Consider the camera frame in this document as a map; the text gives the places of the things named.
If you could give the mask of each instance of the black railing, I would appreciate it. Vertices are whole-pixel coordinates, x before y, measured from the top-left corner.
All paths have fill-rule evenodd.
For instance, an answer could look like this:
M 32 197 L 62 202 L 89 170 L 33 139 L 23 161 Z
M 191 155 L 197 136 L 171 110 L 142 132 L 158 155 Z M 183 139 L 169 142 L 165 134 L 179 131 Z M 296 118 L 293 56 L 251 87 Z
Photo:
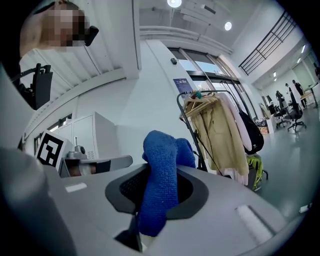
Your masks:
M 296 27 L 294 19 L 285 11 L 269 33 L 239 65 L 249 75 L 264 62 L 277 47 L 284 42 L 291 31 Z

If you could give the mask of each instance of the black backpack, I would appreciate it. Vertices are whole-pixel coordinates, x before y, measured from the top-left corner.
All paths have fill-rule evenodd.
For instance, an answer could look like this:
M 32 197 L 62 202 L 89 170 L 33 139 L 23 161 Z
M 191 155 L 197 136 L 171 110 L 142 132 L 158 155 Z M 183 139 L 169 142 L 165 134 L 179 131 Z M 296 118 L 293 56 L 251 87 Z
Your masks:
M 257 125 L 251 120 L 251 118 L 245 112 L 240 110 L 239 114 L 244 122 L 245 128 L 249 134 L 249 137 L 252 143 L 252 150 L 248 151 L 246 148 L 244 148 L 244 151 L 248 155 L 255 154 L 258 151 L 260 151 L 264 146 L 264 143 L 265 143 L 264 137 L 262 136 Z

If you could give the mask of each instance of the purple poster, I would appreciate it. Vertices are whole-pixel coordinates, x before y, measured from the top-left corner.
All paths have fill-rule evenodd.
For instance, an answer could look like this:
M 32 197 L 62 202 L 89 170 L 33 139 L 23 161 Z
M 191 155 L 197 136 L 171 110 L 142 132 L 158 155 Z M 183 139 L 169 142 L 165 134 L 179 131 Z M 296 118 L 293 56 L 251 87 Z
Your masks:
M 173 79 L 175 86 L 178 88 L 179 93 L 190 92 L 193 91 L 191 85 L 189 84 L 186 78 Z

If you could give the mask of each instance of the clothes rack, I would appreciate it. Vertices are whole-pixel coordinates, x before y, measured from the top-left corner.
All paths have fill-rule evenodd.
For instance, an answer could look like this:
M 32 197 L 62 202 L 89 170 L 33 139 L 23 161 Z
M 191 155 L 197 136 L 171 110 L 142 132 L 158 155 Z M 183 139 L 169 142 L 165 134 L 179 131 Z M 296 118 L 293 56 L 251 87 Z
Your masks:
M 206 166 L 206 162 L 205 162 L 205 158 L 204 158 L 204 156 L 203 156 L 203 154 L 202 154 L 202 152 L 200 150 L 200 147 L 199 147 L 198 138 L 197 138 L 198 137 L 198 133 L 197 133 L 197 131 L 193 131 L 193 129 L 192 129 L 191 125 L 190 125 L 190 122 L 189 122 L 189 120 L 187 118 L 187 115 L 185 113 L 185 110 L 184 110 L 183 106 L 179 102 L 179 97 L 180 96 L 187 95 L 187 94 L 194 94 L 196 92 L 199 92 L 199 93 L 228 93 L 233 98 L 233 100 L 234 100 L 235 104 L 237 105 L 238 109 L 240 110 L 241 108 L 240 108 L 237 100 L 235 99 L 235 97 L 228 90 L 192 90 L 192 91 L 181 92 L 176 97 L 176 102 L 177 102 L 178 107 L 179 107 L 179 109 L 181 111 L 181 114 L 182 114 L 182 116 L 184 118 L 184 123 L 186 124 L 188 130 L 190 131 L 192 139 L 193 139 L 195 147 L 196 147 L 196 150 L 198 151 L 198 157 L 199 157 L 198 169 L 202 170 L 202 171 L 205 171 L 205 172 L 208 172 L 208 169 L 207 169 L 207 166 Z

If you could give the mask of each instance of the gray floor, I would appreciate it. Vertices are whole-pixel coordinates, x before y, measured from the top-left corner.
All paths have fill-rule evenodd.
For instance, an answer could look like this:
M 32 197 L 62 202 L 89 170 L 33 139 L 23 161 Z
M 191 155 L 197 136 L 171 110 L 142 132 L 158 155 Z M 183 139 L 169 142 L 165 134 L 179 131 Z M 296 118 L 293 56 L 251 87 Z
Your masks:
M 291 221 L 300 207 L 312 202 L 320 181 L 320 108 L 309 106 L 302 119 L 307 128 L 280 128 L 264 135 L 259 152 L 269 180 L 257 194 L 280 210 Z

